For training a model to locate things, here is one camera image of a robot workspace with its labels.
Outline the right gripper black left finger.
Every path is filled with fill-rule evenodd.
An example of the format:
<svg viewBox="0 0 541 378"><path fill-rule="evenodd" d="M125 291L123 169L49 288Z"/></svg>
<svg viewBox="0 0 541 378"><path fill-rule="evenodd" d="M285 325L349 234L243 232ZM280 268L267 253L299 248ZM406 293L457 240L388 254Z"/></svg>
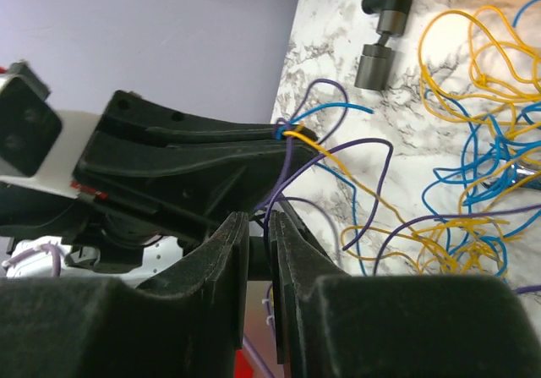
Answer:
<svg viewBox="0 0 541 378"><path fill-rule="evenodd" d="M242 344L249 219L131 288L114 277L1 283L4 377L230 377Z"/></svg>

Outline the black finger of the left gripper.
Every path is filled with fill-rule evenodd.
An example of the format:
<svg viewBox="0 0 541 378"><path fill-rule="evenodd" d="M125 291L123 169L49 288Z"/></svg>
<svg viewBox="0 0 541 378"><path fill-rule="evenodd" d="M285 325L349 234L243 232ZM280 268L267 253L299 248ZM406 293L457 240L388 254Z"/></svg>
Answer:
<svg viewBox="0 0 541 378"><path fill-rule="evenodd" d="M95 129L97 150L253 145L283 150L272 124L201 117L117 90Z"/></svg>

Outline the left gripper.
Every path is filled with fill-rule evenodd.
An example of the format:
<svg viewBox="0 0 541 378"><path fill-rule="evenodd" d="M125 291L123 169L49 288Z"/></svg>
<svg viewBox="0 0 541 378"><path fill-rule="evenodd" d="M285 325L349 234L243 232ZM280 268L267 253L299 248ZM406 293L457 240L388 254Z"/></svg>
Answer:
<svg viewBox="0 0 541 378"><path fill-rule="evenodd" d="M47 235L71 247L69 266L130 272L146 248L173 236L193 248L235 211L271 197L286 158L284 140L156 147L93 139L74 178L75 199L1 184L1 235L20 242Z"/></svg>

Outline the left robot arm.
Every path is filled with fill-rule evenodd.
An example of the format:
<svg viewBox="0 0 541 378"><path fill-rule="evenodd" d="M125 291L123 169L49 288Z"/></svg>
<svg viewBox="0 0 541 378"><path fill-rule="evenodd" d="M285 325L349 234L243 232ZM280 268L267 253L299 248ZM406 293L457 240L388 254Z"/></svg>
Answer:
<svg viewBox="0 0 541 378"><path fill-rule="evenodd" d="M190 252L233 212L252 213L315 156L269 124L203 118L119 90L82 129L39 99L1 100L1 234L59 237L69 266L140 267L172 236Z"/></svg>

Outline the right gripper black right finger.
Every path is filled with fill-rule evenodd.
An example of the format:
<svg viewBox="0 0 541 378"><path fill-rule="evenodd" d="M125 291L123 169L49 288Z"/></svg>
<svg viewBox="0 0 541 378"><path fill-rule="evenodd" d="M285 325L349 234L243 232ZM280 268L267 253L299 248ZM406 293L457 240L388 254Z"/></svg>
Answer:
<svg viewBox="0 0 541 378"><path fill-rule="evenodd" d="M270 217L277 360L287 377L537 377L540 342L494 277L354 277Z"/></svg>

